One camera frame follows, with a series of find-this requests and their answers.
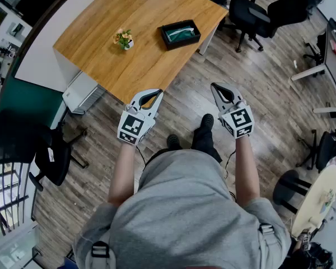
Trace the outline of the dark green panel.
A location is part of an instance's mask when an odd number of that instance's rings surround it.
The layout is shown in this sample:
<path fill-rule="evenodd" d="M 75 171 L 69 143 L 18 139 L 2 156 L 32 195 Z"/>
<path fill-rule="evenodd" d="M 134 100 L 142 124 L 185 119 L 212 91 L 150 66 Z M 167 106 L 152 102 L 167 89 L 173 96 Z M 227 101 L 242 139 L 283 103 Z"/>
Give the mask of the dark green panel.
<path fill-rule="evenodd" d="M 62 119 L 66 105 L 63 93 L 7 77 L 0 93 L 0 112 L 8 110 L 54 128 Z"/>

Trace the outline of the small potted flower plant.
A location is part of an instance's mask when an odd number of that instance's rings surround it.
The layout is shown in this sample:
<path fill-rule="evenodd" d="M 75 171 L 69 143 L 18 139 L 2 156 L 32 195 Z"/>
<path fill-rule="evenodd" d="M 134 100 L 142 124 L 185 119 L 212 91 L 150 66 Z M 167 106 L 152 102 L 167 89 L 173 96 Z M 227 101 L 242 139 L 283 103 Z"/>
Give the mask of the small potted flower plant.
<path fill-rule="evenodd" d="M 134 46 L 131 29 L 119 29 L 113 36 L 113 43 L 118 44 L 122 49 L 129 50 Z"/>

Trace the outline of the green and white packet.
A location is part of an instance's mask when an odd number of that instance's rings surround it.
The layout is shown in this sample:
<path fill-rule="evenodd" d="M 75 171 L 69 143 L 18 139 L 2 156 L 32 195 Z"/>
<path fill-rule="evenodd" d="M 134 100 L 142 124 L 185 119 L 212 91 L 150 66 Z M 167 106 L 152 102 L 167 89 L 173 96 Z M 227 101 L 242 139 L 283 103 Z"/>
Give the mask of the green and white packet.
<path fill-rule="evenodd" d="M 170 43 L 195 37 L 194 28 L 190 26 L 184 26 L 179 29 L 167 30 L 165 34 Z"/>

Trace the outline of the white table leg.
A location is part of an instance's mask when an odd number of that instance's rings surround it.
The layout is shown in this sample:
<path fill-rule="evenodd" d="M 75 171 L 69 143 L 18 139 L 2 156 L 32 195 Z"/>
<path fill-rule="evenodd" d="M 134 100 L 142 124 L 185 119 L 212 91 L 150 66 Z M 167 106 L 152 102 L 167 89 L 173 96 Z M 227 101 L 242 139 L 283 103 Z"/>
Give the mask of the white table leg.
<path fill-rule="evenodd" d="M 223 28 L 223 25 L 225 24 L 226 22 L 226 19 L 227 19 L 227 16 L 226 15 L 221 21 L 219 24 L 217 24 L 217 26 L 211 31 L 211 33 L 207 36 L 207 38 L 204 40 L 204 42 L 200 45 L 199 47 L 199 54 L 200 55 L 204 55 L 215 32 L 217 31 L 217 29 L 222 29 Z"/>

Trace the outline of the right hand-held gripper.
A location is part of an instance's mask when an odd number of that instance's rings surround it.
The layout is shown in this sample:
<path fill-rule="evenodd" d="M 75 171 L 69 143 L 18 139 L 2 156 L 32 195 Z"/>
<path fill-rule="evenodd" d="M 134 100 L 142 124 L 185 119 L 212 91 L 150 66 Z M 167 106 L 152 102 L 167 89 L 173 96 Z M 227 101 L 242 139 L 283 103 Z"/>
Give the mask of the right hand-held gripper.
<path fill-rule="evenodd" d="M 254 129 L 254 118 L 251 107 L 242 100 L 237 88 L 227 83 L 211 83 L 211 91 L 220 111 L 218 119 L 231 135 L 241 138 L 249 135 Z"/>

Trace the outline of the person's right forearm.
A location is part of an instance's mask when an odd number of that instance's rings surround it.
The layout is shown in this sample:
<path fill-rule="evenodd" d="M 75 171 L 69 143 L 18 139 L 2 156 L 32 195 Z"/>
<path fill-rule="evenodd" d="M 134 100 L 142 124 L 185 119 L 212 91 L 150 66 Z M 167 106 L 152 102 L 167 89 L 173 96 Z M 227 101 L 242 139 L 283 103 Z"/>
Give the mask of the person's right forearm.
<path fill-rule="evenodd" d="M 259 176 L 248 135 L 236 139 L 235 189 L 241 207 L 260 197 Z"/>

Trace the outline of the black rectangular tray box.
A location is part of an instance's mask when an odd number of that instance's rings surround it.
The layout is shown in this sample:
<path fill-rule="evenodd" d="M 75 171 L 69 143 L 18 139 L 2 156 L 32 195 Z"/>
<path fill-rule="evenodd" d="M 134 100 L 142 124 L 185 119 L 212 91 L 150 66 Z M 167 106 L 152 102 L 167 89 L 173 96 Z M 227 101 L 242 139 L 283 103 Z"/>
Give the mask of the black rectangular tray box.
<path fill-rule="evenodd" d="M 173 42 L 170 43 L 166 37 L 165 32 L 167 30 L 173 30 L 173 29 L 179 29 L 182 28 L 184 26 L 190 26 L 194 28 L 195 31 L 195 37 L 192 37 L 190 39 L 186 39 L 186 40 L 181 40 L 178 42 Z M 177 49 L 177 48 L 181 48 L 181 47 L 185 47 L 187 45 L 192 45 L 192 44 L 196 44 L 199 42 L 201 34 L 199 29 L 197 28 L 196 24 L 194 23 L 193 20 L 184 20 L 184 21 L 180 21 L 180 22 L 175 22 L 172 24 L 168 24 L 168 25 L 164 25 L 160 27 L 160 31 L 161 31 L 161 36 L 162 39 L 166 45 L 167 50 L 173 50 L 173 49 Z"/>

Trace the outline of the dark desk with white legs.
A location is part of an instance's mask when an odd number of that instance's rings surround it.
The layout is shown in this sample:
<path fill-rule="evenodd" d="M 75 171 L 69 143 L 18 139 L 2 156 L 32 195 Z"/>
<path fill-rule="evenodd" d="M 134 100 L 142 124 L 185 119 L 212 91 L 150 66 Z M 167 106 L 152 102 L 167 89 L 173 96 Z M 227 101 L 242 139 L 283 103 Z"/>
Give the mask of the dark desk with white legs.
<path fill-rule="evenodd" d="M 325 71 L 325 74 L 330 78 L 336 92 L 336 27 L 334 20 L 331 18 L 326 26 L 325 52 L 322 64 L 313 68 L 302 71 L 291 77 L 292 81 L 311 76 L 315 73 Z M 326 106 L 324 108 L 314 108 L 315 114 L 324 114 L 336 112 L 336 106 Z"/>

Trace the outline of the person's right black shoe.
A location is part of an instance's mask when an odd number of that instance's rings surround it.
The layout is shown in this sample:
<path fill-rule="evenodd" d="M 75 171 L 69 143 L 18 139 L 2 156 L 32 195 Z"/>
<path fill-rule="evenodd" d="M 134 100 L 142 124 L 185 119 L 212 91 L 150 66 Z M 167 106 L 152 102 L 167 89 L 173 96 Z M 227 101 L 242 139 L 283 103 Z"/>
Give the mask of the person's right black shoe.
<path fill-rule="evenodd" d="M 212 130 L 214 125 L 214 117 L 211 114 L 205 114 L 202 118 L 202 121 L 200 123 L 200 126 L 202 128 L 208 128 L 209 130 Z"/>

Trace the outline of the person's black trousers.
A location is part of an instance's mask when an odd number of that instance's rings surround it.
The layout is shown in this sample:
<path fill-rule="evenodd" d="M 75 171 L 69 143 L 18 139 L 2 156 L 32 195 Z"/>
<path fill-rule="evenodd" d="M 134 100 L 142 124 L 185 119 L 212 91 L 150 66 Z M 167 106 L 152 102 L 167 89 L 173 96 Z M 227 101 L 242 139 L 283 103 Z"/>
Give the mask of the person's black trousers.
<path fill-rule="evenodd" d="M 179 150 L 170 150 L 167 147 L 156 152 L 147 162 L 147 166 L 166 168 L 175 165 L 179 168 L 194 168 L 208 165 L 218 165 L 222 161 L 214 147 L 212 130 L 199 126 L 194 130 L 193 141 L 189 149 L 181 146 Z"/>

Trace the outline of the pale round table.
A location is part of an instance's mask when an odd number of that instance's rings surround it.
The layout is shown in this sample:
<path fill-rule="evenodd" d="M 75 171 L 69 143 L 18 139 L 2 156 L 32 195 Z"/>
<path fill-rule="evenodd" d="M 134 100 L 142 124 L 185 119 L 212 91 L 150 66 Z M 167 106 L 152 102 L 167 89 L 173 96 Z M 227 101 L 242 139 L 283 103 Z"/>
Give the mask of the pale round table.
<path fill-rule="evenodd" d="M 291 234 L 319 229 L 336 198 L 336 165 L 327 166 L 311 185 L 295 214 Z"/>

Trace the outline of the person's left black shoe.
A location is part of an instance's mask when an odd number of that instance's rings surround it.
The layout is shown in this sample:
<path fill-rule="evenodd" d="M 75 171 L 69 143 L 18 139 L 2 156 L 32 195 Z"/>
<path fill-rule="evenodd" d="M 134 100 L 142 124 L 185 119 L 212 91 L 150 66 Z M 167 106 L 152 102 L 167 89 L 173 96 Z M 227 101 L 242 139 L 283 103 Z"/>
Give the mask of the person's left black shoe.
<path fill-rule="evenodd" d="M 167 148 L 170 150 L 179 150 L 181 149 L 180 141 L 177 135 L 170 134 L 166 140 Z"/>

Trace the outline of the person's left forearm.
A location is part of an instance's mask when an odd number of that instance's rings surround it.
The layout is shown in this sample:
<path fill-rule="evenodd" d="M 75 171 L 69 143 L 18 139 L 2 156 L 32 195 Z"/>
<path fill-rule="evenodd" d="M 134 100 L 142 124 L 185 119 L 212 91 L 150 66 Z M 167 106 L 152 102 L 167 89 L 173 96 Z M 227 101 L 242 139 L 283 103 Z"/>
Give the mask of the person's left forearm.
<path fill-rule="evenodd" d="M 134 195 L 134 159 L 136 148 L 128 143 L 121 144 L 110 183 L 108 202 L 119 207 Z"/>

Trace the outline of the person's black shoe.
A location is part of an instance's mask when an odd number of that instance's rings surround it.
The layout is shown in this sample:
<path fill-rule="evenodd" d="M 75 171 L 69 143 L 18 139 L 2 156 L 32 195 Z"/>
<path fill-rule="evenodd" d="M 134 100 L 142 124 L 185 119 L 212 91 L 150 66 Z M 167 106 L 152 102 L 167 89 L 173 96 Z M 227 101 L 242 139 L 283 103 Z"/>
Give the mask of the person's black shoe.
<path fill-rule="evenodd" d="M 200 123 L 200 126 L 202 128 L 208 128 L 209 130 L 212 130 L 214 125 L 214 117 L 211 114 L 205 114 L 202 118 L 202 121 Z"/>
<path fill-rule="evenodd" d="M 177 135 L 170 134 L 166 140 L 167 148 L 170 150 L 179 150 L 181 149 L 180 141 Z"/>

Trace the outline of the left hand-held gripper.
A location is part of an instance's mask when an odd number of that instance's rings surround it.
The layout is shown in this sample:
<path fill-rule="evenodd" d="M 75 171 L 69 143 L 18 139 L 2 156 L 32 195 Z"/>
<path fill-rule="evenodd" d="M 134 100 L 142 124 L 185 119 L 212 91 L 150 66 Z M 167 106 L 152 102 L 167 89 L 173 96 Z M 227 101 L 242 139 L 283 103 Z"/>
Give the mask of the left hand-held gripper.
<path fill-rule="evenodd" d="M 161 89 L 148 89 L 136 93 L 121 114 L 117 138 L 137 146 L 155 125 L 155 115 L 163 95 Z"/>

